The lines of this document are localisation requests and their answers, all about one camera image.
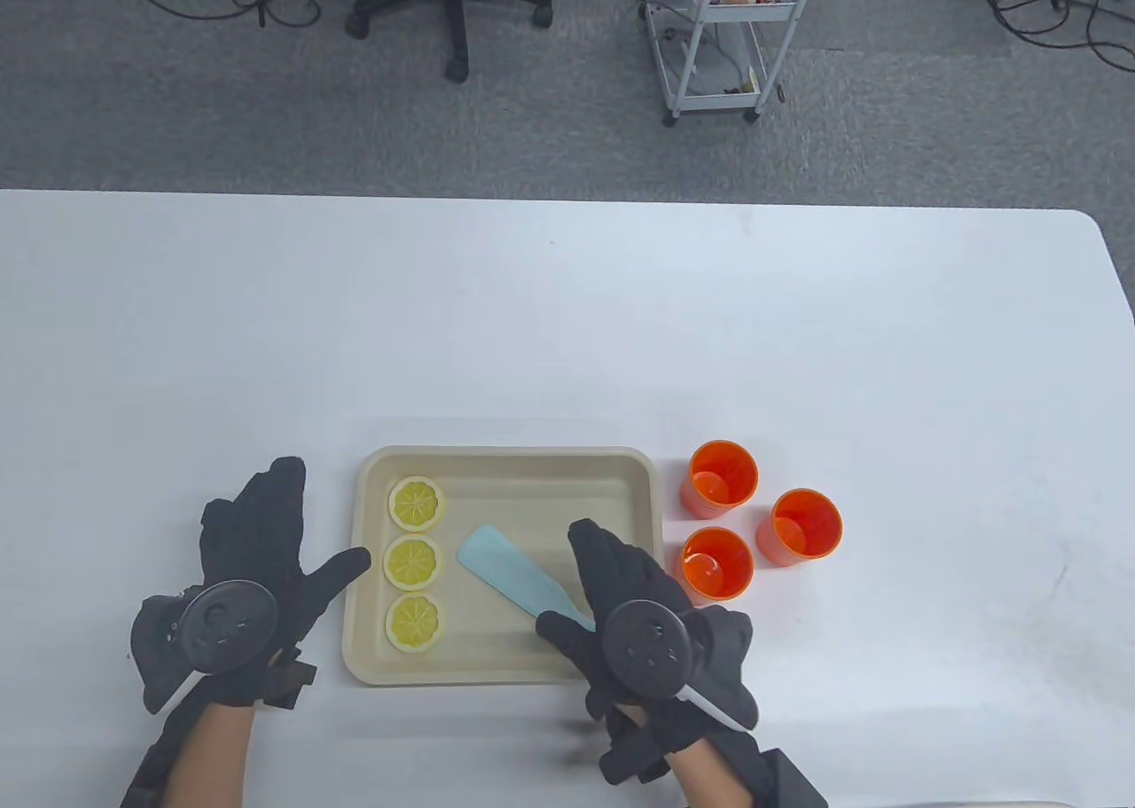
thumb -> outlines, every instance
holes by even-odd
[[[355,578],[368,569],[370,569],[370,552],[365,548],[351,548],[337,553],[319,569],[305,575],[301,588],[300,604],[308,628],[323,615],[327,605],[337,594],[346,589]]]
[[[597,634],[555,611],[545,611],[536,620],[536,633],[560,649],[571,660],[587,682],[587,712],[592,719],[602,719],[619,700],[620,689],[603,659]]]
[[[545,611],[536,617],[536,633],[560,649],[590,680],[591,648],[595,634],[562,613]]]

motion capture glove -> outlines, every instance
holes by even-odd
[[[311,574],[300,567],[303,488],[297,457],[276,460],[235,500],[211,500],[201,516],[203,583],[179,596],[146,598],[131,630],[143,702],[158,713],[196,672],[202,677],[170,712],[123,801],[157,806],[185,738],[209,704],[257,700],[293,708],[316,677],[296,642],[328,605],[370,567],[365,548],[331,557]]]
[[[546,612],[536,631],[590,684],[587,712],[606,719],[612,739],[599,760],[608,783],[664,775],[666,755],[706,739],[762,808],[826,808],[783,752],[760,752],[748,733],[758,719],[741,683],[749,617],[718,606],[696,609],[648,553],[590,520],[572,524],[568,538],[596,629]],[[616,704],[641,707],[646,725]]]

light blue spatula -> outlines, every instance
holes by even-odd
[[[457,549],[457,562],[530,616],[555,611],[595,630],[564,588],[496,528],[474,530]]]

forearm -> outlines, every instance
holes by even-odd
[[[169,775],[162,808],[241,808],[252,707],[210,705]]]
[[[680,752],[666,756],[674,777],[690,808],[753,808],[753,794],[733,775],[733,771],[709,744],[701,739]]]

cup rim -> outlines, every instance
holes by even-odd
[[[776,529],[776,507],[780,506],[780,502],[782,502],[789,495],[798,495],[798,494],[815,495],[816,497],[821,498],[825,504],[827,504],[827,506],[832,508],[832,512],[835,513],[835,522],[839,524],[839,532],[835,535],[835,541],[832,542],[832,547],[825,550],[823,554],[801,554],[794,548],[791,548],[788,545],[785,545],[784,540],[781,539],[780,531],[777,531]],[[843,541],[843,513],[840,512],[840,508],[835,506],[832,499],[826,495],[824,495],[824,493],[817,491],[816,489],[808,489],[802,486],[799,488],[789,489],[788,491],[783,493],[783,495],[779,496],[779,498],[773,504],[772,508],[768,511],[768,527],[773,529],[773,533],[776,536],[776,545],[779,545],[781,548],[790,553],[791,556],[799,557],[800,559],[805,561],[823,559],[823,557],[829,557],[835,553],[835,549],[839,548],[840,544]]]
[[[750,488],[749,494],[746,495],[740,500],[732,502],[732,503],[729,503],[729,504],[722,504],[721,502],[714,500],[713,498],[707,498],[701,493],[701,489],[698,488],[697,482],[693,480],[693,474],[698,473],[698,472],[696,472],[693,470],[693,460],[696,460],[697,456],[698,456],[698,454],[701,453],[703,451],[705,451],[706,447],[709,447],[709,445],[730,445],[731,447],[733,447],[737,451],[740,451],[742,454],[745,454],[745,456],[749,460],[749,462],[753,463],[753,474],[754,474],[754,478],[753,478],[753,488]],[[753,454],[749,453],[749,451],[742,444],[738,444],[737,441],[733,441],[733,440],[728,439],[728,438],[715,438],[715,439],[709,439],[708,441],[703,443],[701,445],[698,446],[698,448],[692,454],[690,454],[690,461],[686,464],[686,479],[690,481],[690,487],[693,489],[695,494],[698,496],[698,499],[700,499],[704,503],[708,504],[712,508],[714,508],[714,510],[734,510],[734,508],[737,508],[739,506],[743,506],[745,504],[748,504],[750,500],[753,500],[753,496],[757,494],[757,487],[758,487],[758,485],[760,485],[760,468],[758,466],[757,461],[753,456]]]
[[[690,548],[690,542],[693,541],[695,537],[697,537],[698,535],[708,532],[711,530],[717,530],[723,533],[728,533],[730,537],[733,537],[733,539],[738,541],[738,545],[741,545],[745,548],[746,555],[749,557],[749,573],[745,579],[745,586],[742,586],[734,595],[731,596],[706,595],[700,589],[698,589],[697,584],[693,583],[693,581],[691,581],[689,575],[686,573],[686,553]],[[711,601],[730,601],[733,598],[739,598],[740,596],[742,596],[742,594],[746,592],[746,590],[748,590],[750,586],[753,586],[753,578],[757,573],[757,558],[753,553],[753,548],[750,548],[749,544],[745,540],[745,537],[742,537],[735,530],[723,528],[721,524],[708,524],[707,527],[698,528],[692,533],[690,533],[689,537],[687,537],[686,541],[682,542],[682,549],[678,553],[678,564],[681,565],[682,580],[686,582],[686,584],[689,586],[690,589],[692,589],[695,592],[697,592],[699,598],[705,598]]]

